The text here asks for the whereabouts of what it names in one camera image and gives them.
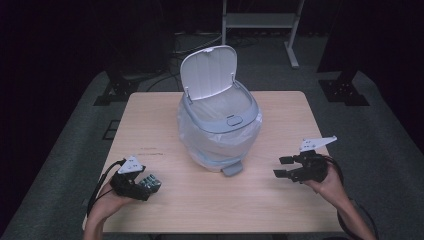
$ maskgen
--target human hand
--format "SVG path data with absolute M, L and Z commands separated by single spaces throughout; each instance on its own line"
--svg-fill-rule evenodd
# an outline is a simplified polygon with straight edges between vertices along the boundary
M 311 187 L 316 193 L 319 193 L 336 208 L 349 201 L 336 167 L 331 163 L 328 163 L 328 174 L 324 181 L 316 182 L 314 180 L 308 180 L 303 183 Z
M 94 203 L 90 211 L 88 219 L 96 221 L 106 220 L 114 213 L 119 211 L 122 206 L 135 201 L 129 197 L 123 197 L 116 194 L 110 185 L 110 180 L 102 187 L 98 195 L 97 201 Z
M 103 225 L 107 218 L 132 201 L 135 200 L 117 195 L 109 180 L 100 190 L 99 197 L 87 217 L 83 239 L 102 239 Z

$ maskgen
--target wire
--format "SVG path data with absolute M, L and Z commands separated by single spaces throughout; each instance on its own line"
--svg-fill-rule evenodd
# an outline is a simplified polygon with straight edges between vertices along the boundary
M 221 38 L 222 38 L 222 35 L 220 34 L 218 37 L 216 37 L 216 38 L 214 38 L 214 39 L 212 39 L 212 40 L 210 40 L 208 42 L 205 42 L 205 43 L 203 43 L 203 44 L 201 44 L 201 45 L 199 45 L 197 47 L 194 47 L 194 48 L 191 48 L 191 49 L 187 49 L 187 50 L 183 50 L 183 51 L 175 51 L 174 54 L 176 54 L 176 55 L 189 54 L 189 53 L 194 52 L 196 50 L 199 50 L 199 49 L 205 48 L 207 46 L 210 46 L 213 43 L 219 41 Z
M 178 78 L 176 77 L 176 76 L 178 76 L 178 75 L 180 75 L 180 73 L 176 73 L 176 74 L 172 74 L 171 72 L 169 72 L 170 73 L 170 76 L 167 76 L 167 77 L 164 77 L 164 78 L 161 78 L 161 79 L 159 79 L 159 80 L 156 80 L 156 82 L 154 82 L 152 85 L 150 85 L 150 87 L 148 87 L 147 89 L 146 89 L 146 92 L 149 92 L 154 86 L 156 86 L 158 83 L 160 83 L 160 82 L 162 82 L 162 81 L 164 81 L 164 80 L 166 80 L 166 79 L 169 79 L 169 78 L 174 78 L 175 79 L 175 81 L 177 82 L 177 88 L 178 88 L 178 91 L 180 91 L 180 86 L 179 86 L 179 81 L 178 81 Z
M 251 47 L 259 42 L 257 37 L 236 37 L 232 36 L 228 38 L 227 45 L 234 48 L 247 48 Z
M 142 73 L 144 76 L 138 76 L 138 77 L 134 77 L 133 79 L 129 79 L 129 78 L 125 78 L 128 82 L 130 83 L 139 83 L 139 82 L 144 82 L 144 81 L 148 81 L 152 78 L 155 77 L 159 77 L 160 75 L 162 75 L 166 70 L 160 70 L 158 72 L 155 73 L 142 73 L 140 71 L 137 71 L 138 73 Z
M 96 200 L 94 200 L 94 203 L 96 203 L 96 202 L 97 202 L 97 200 L 99 200 L 99 199 L 100 199 L 100 198 L 102 198 L 104 195 L 106 195 L 106 194 L 108 194 L 108 193 L 110 193 L 110 192 L 112 192 L 112 191 L 113 191 L 113 189 L 110 189 L 109 191 L 107 191 L 107 192 L 103 193 L 102 195 L 98 196 L 98 197 L 96 198 Z
M 102 174 L 102 176 L 99 179 L 99 182 L 96 185 L 96 188 L 94 189 L 93 193 L 91 194 L 90 200 L 88 201 L 88 206 L 87 206 L 87 217 L 88 215 L 90 215 L 91 209 L 93 208 L 94 203 L 98 200 L 97 194 L 99 193 L 99 190 L 101 188 L 101 186 L 103 185 L 103 182 L 106 179 L 107 174 L 109 173 L 109 171 L 116 165 L 123 165 L 125 163 L 125 161 L 127 161 L 125 158 L 121 161 L 116 161 L 115 163 L 113 163 L 106 171 L 105 173 Z
M 380 237 L 378 235 L 378 231 L 377 231 L 377 225 L 375 224 L 374 219 L 371 217 L 371 214 L 365 209 L 365 207 L 363 207 L 361 204 L 356 202 L 356 200 L 354 200 L 354 199 L 351 199 L 351 200 L 355 203 L 356 206 L 358 206 L 365 213 L 365 215 L 367 215 L 367 217 L 370 220 L 371 225 L 374 229 L 375 238 L 380 239 Z
M 327 155 L 322 155 L 322 156 L 325 158 L 325 160 L 327 160 L 327 162 L 333 164 L 333 166 L 336 168 L 337 174 L 339 175 L 340 182 L 342 183 L 342 185 L 344 185 L 344 176 L 343 176 L 342 168 L 337 163 L 337 161 L 330 156 L 327 156 Z

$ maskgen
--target trash can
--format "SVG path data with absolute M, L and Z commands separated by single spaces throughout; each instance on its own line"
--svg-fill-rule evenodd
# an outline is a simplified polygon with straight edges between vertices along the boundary
M 225 45 L 187 56 L 180 70 L 180 140 L 195 162 L 226 176 L 243 170 L 242 160 L 262 125 L 261 110 L 235 79 L 236 70 L 237 54 Z

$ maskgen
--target open lid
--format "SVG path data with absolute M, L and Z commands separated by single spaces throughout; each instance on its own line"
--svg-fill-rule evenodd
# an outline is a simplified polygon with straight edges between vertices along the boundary
M 237 54 L 230 46 L 206 48 L 187 56 L 181 64 L 181 81 L 191 100 L 221 93 L 233 85 Z

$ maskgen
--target human arm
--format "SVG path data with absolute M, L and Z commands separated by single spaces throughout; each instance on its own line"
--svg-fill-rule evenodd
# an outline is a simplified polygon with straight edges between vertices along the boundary
M 100 240 L 103 235 L 103 226 L 106 220 L 119 211 L 122 206 L 134 201 L 132 198 L 118 196 L 110 183 L 106 183 L 100 190 L 99 198 L 94 203 L 87 217 L 84 229 L 84 240 Z
M 356 236 L 364 240 L 376 239 L 349 200 L 333 164 L 328 164 L 328 175 L 321 183 L 313 180 L 304 181 L 303 183 L 332 204 L 337 209 L 346 227 Z

